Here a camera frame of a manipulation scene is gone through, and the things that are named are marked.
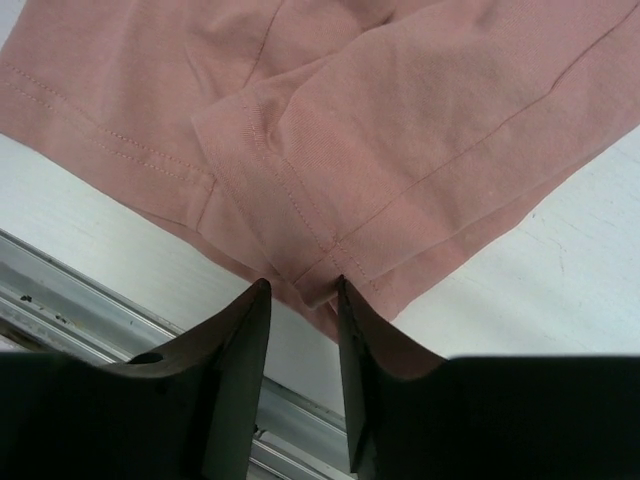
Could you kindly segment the dusty pink t shirt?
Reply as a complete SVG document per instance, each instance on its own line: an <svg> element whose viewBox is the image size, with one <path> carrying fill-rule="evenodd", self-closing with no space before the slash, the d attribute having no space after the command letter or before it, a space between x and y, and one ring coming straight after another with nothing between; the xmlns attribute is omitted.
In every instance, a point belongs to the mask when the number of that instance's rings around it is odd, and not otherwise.
<svg viewBox="0 0 640 480"><path fill-rule="evenodd" d="M29 1L1 130L336 338L639 123L635 1Z"/></svg>

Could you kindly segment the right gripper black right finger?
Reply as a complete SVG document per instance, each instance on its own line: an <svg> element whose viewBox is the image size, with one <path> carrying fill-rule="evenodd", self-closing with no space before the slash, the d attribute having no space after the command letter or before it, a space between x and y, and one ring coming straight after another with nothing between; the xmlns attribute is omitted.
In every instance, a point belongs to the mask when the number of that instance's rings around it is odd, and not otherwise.
<svg viewBox="0 0 640 480"><path fill-rule="evenodd" d="M351 471L360 479L635 479L635 356L443 358L339 280Z"/></svg>

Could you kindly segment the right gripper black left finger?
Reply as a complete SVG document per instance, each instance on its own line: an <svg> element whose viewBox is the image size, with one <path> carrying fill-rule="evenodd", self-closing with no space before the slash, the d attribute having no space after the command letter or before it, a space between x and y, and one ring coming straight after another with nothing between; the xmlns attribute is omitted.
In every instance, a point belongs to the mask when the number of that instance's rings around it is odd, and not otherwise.
<svg viewBox="0 0 640 480"><path fill-rule="evenodd" d="M124 363L1 356L5 479L242 479L266 359L271 287Z"/></svg>

